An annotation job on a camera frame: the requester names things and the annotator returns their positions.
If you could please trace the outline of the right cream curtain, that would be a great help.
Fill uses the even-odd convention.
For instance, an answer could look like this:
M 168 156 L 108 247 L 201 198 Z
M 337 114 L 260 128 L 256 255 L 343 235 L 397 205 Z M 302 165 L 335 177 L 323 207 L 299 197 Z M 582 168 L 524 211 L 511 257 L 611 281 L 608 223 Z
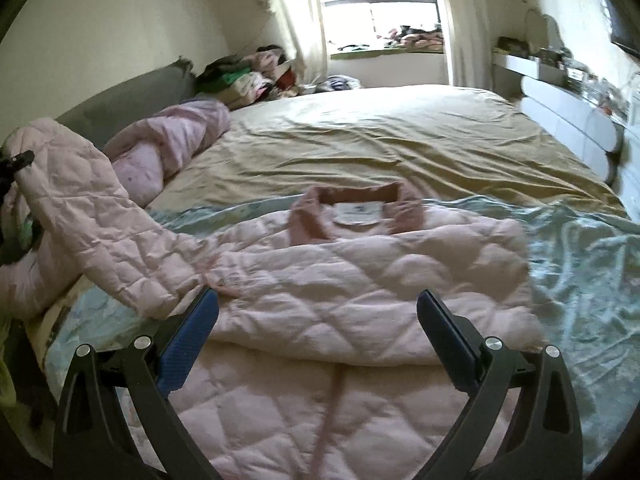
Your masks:
M 491 87 L 491 45 L 486 0 L 437 0 L 449 83 Z

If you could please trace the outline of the tan bed sheet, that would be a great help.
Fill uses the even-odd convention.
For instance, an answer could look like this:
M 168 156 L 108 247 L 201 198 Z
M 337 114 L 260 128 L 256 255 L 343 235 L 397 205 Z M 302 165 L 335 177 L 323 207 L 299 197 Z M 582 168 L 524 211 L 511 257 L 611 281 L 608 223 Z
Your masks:
M 487 90 L 424 84 L 298 96 L 231 115 L 152 208 L 224 208 L 315 185 L 411 183 L 436 200 L 483 195 L 622 216 L 623 204 L 540 125 Z

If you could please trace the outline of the pink rolled duvet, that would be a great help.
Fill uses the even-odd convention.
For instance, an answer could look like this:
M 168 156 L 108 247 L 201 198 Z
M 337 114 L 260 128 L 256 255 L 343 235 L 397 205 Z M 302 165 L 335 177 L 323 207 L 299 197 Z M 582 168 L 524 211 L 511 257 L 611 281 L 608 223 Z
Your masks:
M 216 245 L 177 234 L 145 206 L 230 128 L 216 101 L 170 106 L 97 148 L 51 118 L 17 129 L 3 155 L 32 153 L 1 207 L 8 240 L 33 218 L 40 240 L 1 268 L 1 311 L 30 320 L 85 276 L 144 318 L 167 318 L 212 284 Z

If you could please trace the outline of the white vanity mirror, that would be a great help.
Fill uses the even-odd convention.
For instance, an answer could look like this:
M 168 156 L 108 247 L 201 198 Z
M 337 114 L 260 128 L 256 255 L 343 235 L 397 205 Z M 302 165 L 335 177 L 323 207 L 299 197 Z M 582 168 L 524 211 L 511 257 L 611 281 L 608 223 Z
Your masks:
M 561 51 L 565 47 L 558 22 L 553 16 L 529 8 L 525 12 L 524 23 L 525 41 L 531 55 L 536 55 L 541 49 Z

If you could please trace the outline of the black wall television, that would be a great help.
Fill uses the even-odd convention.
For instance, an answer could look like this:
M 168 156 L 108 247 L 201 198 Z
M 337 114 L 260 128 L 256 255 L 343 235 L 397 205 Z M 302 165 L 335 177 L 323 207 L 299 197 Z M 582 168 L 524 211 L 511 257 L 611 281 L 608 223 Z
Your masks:
M 638 27 L 625 12 L 620 12 L 618 6 L 611 0 L 601 0 L 601 6 L 605 21 L 608 23 L 608 38 L 612 44 L 638 61 L 640 58 Z

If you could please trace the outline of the cream curtain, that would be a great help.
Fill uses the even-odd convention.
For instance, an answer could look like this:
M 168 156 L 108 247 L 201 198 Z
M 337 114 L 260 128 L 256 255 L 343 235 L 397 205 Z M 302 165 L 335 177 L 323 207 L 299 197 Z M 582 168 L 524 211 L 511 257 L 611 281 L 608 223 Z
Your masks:
M 328 74 L 329 53 L 322 0 L 264 0 L 276 17 L 298 82 L 313 84 Z
M 491 45 L 486 0 L 437 0 L 449 83 L 491 87 Z

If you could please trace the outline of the pink quilted jacket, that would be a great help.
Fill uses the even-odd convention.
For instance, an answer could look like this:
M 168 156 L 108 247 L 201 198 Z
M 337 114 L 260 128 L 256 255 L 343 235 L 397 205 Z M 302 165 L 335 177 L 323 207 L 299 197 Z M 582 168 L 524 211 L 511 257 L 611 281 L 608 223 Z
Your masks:
M 427 205 L 398 182 L 312 188 L 285 211 L 196 238 L 130 200 L 91 142 L 52 119 L 16 130 L 39 246 L 1 272 L 34 318 L 85 275 L 139 318 L 204 286 L 220 315 L 170 400 L 226 479 L 408 479 L 462 410 L 416 318 L 424 290 L 486 336 L 535 351 L 527 240 L 515 220 Z

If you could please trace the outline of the window with dark frame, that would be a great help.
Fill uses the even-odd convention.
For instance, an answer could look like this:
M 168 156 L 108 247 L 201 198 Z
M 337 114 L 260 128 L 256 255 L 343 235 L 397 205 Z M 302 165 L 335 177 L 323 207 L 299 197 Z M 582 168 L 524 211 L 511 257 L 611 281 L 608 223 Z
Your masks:
M 321 0 L 332 53 L 400 44 L 410 34 L 440 29 L 437 0 Z

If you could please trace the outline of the teal cartoon print blanket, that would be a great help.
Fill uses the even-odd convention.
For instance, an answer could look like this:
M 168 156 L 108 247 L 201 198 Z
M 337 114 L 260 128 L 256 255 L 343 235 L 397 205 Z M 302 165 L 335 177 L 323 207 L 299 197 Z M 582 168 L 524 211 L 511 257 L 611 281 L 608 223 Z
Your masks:
M 224 209 L 151 211 L 151 216 L 171 231 L 204 237 L 287 211 L 299 196 Z M 639 402 L 639 223 L 578 211 L 568 200 L 522 207 L 477 195 L 423 203 L 518 220 L 526 229 L 534 306 L 541 307 L 536 315 L 552 344 L 568 357 L 588 478 L 612 451 Z M 46 356 L 39 358 L 56 400 L 78 344 L 115 348 L 138 328 L 152 326 L 90 282 L 78 299 L 62 307 L 60 318 Z

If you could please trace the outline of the left cream curtain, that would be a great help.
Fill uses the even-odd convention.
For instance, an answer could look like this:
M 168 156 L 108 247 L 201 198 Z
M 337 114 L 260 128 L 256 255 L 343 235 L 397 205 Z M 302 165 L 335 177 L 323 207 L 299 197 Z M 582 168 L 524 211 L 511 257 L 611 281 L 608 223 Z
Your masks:
M 264 0 L 276 17 L 298 82 L 313 84 L 328 74 L 329 53 L 322 0 Z

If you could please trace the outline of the pile of clothes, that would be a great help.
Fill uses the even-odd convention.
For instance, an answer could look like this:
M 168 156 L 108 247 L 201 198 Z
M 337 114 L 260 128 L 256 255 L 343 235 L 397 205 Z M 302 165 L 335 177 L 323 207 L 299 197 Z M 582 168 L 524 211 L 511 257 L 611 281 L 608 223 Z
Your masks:
M 277 44 L 244 56 L 218 58 L 196 77 L 195 92 L 198 98 L 218 100 L 229 110 L 299 95 L 292 62 Z

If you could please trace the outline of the grey green headboard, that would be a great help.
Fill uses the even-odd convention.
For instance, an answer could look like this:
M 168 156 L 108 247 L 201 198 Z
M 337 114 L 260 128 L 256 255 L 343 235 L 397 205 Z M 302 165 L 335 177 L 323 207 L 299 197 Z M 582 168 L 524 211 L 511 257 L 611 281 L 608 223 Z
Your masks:
M 56 121 L 102 150 L 113 136 L 133 122 L 193 98 L 195 78 L 193 63 L 178 58 L 92 96 Z

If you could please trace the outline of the clothes on window sill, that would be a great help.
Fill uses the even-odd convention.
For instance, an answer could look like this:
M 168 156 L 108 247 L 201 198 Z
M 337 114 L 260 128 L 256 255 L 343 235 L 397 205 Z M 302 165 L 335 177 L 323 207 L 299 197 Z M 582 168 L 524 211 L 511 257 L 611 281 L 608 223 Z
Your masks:
M 430 30 L 401 25 L 388 32 L 383 41 L 386 48 L 408 52 L 442 53 L 445 51 L 444 35 L 439 24 Z

